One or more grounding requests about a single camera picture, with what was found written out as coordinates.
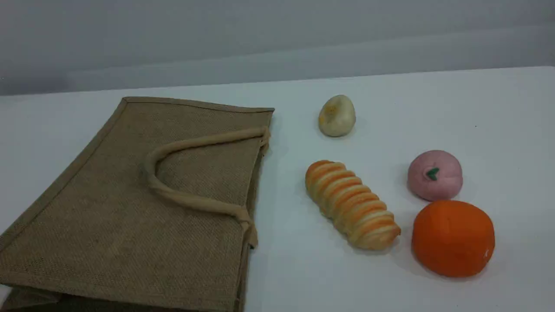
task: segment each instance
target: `toy food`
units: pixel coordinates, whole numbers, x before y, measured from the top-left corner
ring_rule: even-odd
[[[320,131],[330,137],[341,137],[351,132],[355,121],[355,107],[345,95],[329,99],[318,116]]]
[[[462,188],[461,164],[455,156],[442,150],[420,154],[408,168],[408,187],[431,202],[451,199]]]
[[[382,250],[401,234],[386,204],[345,165],[315,162],[306,171],[306,190],[337,230],[358,247]]]
[[[478,274],[494,248],[491,219],[471,204],[439,200],[416,216],[412,250],[422,265],[437,274],[454,278]]]

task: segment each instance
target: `orange fruit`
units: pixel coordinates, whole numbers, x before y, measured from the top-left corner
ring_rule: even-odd
[[[493,223],[471,204],[439,200],[416,216],[412,250],[437,274],[463,278],[480,273],[495,248]]]

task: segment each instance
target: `jute bag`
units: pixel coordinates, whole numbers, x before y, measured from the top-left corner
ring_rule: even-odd
[[[0,236],[14,311],[241,311],[272,108],[122,99]]]

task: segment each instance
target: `pink bun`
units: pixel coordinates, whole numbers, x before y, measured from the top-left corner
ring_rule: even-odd
[[[443,150],[420,154],[408,168],[408,188],[431,202],[455,197],[462,188],[462,168]]]

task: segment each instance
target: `green leaf decoration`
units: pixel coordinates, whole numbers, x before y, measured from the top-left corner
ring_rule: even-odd
[[[438,167],[431,169],[430,171],[426,172],[426,175],[432,179],[433,181],[437,181],[436,174],[440,171]]]

